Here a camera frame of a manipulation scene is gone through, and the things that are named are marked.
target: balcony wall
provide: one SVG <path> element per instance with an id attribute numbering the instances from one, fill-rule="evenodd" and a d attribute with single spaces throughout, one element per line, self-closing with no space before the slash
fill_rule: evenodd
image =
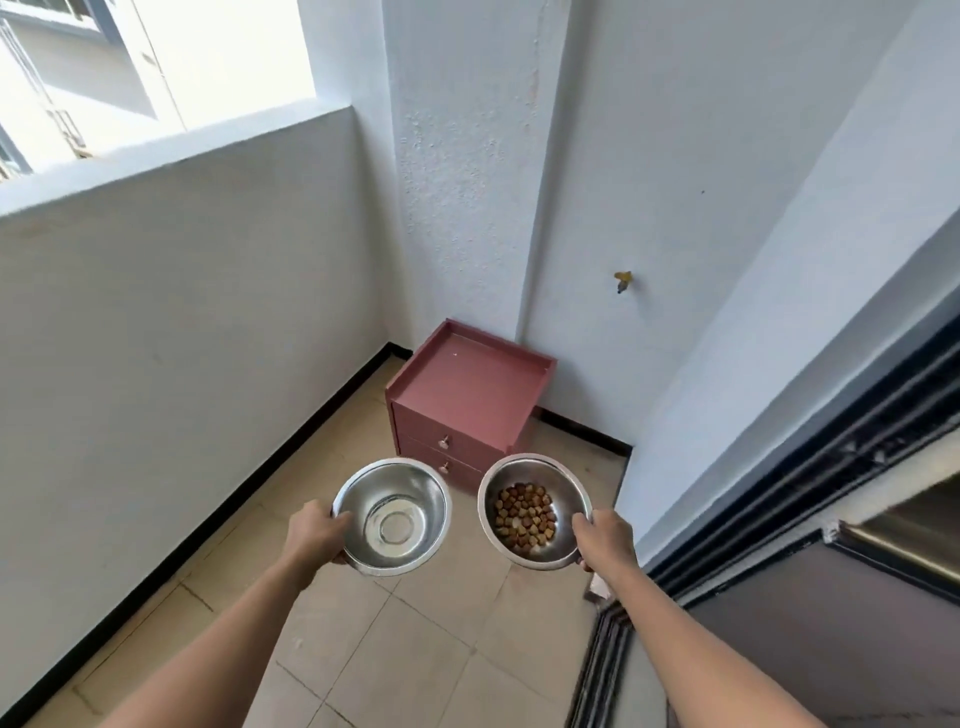
<path id="1" fill-rule="evenodd" d="M 386 341 L 352 111 L 295 112 L 0 218 L 0 715 Z"/>

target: tiled floor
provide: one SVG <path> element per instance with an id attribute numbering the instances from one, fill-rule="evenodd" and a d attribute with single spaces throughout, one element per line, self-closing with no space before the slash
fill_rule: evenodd
<path id="1" fill-rule="evenodd" d="M 286 518 L 333 497 L 361 466 L 394 454 L 385 364 L 184 565 L 29 724 L 95 726 L 196 637 L 279 553 Z M 623 458 L 539 424 L 533 449 L 612 504 Z M 512 566 L 487 543 L 471 497 L 426 565 L 369 579 L 324 567 L 294 607 L 253 703 L 250 728 L 563 724 L 594 611 L 576 567 Z"/>

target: hand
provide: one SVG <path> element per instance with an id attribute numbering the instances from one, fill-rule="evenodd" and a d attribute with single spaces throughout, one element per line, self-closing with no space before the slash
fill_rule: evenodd
<path id="1" fill-rule="evenodd" d="M 593 523 L 573 514 L 573 534 L 586 566 L 611 586 L 620 574 L 638 569 L 634 530 L 610 508 L 593 511 Z"/>
<path id="2" fill-rule="evenodd" d="M 306 589 L 321 566 L 344 550 L 344 536 L 353 520 L 349 511 L 330 516 L 330 504 L 311 500 L 290 517 L 280 562 L 293 570 L 300 590 Z"/>

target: drawer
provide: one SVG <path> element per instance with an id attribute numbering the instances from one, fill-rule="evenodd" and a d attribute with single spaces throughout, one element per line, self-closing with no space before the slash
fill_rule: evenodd
<path id="1" fill-rule="evenodd" d="M 483 473 L 480 471 L 464 465 L 445 452 L 429 448 L 409 437 L 400 435 L 397 439 L 400 442 L 400 455 L 426 463 L 440 473 L 448 485 L 467 491 L 471 495 L 476 495 L 480 490 L 480 481 L 483 480 Z"/>
<path id="2" fill-rule="evenodd" d="M 393 402 L 396 434 L 406 436 L 485 473 L 505 453 Z"/>

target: bowl rim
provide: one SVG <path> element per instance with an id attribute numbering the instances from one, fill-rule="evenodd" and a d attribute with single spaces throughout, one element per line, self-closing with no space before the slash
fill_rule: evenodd
<path id="1" fill-rule="evenodd" d="M 484 473 L 483 480 L 480 481 L 480 489 L 477 491 L 477 516 L 480 519 L 480 526 L 483 528 L 483 532 L 487 535 L 488 541 L 493 544 L 493 547 L 515 564 L 519 564 L 527 569 L 534 569 L 537 571 L 553 571 L 556 569 L 562 569 L 563 567 L 568 567 L 570 564 L 573 564 L 577 559 L 580 558 L 579 548 L 574 548 L 572 551 L 570 551 L 570 553 L 566 554 L 566 556 L 554 561 L 531 561 L 530 559 L 525 559 L 522 556 L 518 556 L 510 551 L 506 546 L 500 543 L 500 540 L 496 537 L 496 534 L 493 533 L 493 526 L 490 525 L 490 521 L 487 519 L 487 508 L 486 504 L 484 503 L 484 497 L 490 488 L 490 483 L 493 480 L 493 477 L 505 466 L 510 465 L 510 463 L 514 462 L 515 460 L 539 460 L 540 462 L 551 465 L 559 470 L 564 477 L 573 483 L 574 487 L 577 489 L 577 492 L 580 494 L 580 498 L 583 500 L 584 505 L 586 506 L 585 515 L 591 521 L 593 520 L 593 504 L 590 502 L 590 496 L 587 493 L 587 489 L 584 487 L 584 484 L 580 482 L 580 478 L 574 475 L 566 465 L 554 460 L 548 455 L 541 455 L 538 452 L 518 452 L 497 460 L 490 466 L 487 472 Z"/>
<path id="2" fill-rule="evenodd" d="M 450 489 L 447 487 L 446 481 L 439 473 L 437 473 L 437 471 L 435 471 L 426 463 L 421 463 L 419 460 L 414 460 L 413 458 L 409 457 L 385 457 L 382 460 L 376 460 L 370 463 L 370 465 L 365 465 L 363 468 L 351 475 L 347 479 L 347 482 L 340 486 L 340 490 L 337 491 L 337 497 L 333 499 L 333 507 L 330 509 L 333 516 L 336 517 L 340 515 L 340 508 L 343 505 L 347 491 L 349 491 L 349 489 L 357 480 L 359 480 L 369 471 L 382 468 L 385 465 L 409 465 L 432 477 L 436 481 L 437 485 L 440 486 L 440 491 L 444 496 L 444 522 L 441 523 L 440 533 L 437 535 L 437 538 L 434 540 L 433 544 L 430 545 L 430 548 L 428 548 L 413 561 L 407 562 L 406 564 L 398 567 L 382 569 L 380 567 L 371 566 L 366 562 L 360 561 L 356 556 L 350 553 L 350 550 L 346 547 L 346 545 L 344 545 L 344 561 L 346 561 L 360 573 L 366 574 L 367 576 L 400 576 L 403 573 L 412 571 L 425 564 L 427 561 L 429 561 L 430 557 L 440 549 L 440 546 L 446 539 L 446 534 L 447 531 L 450 530 L 450 522 L 453 517 L 453 499 L 450 497 Z"/>

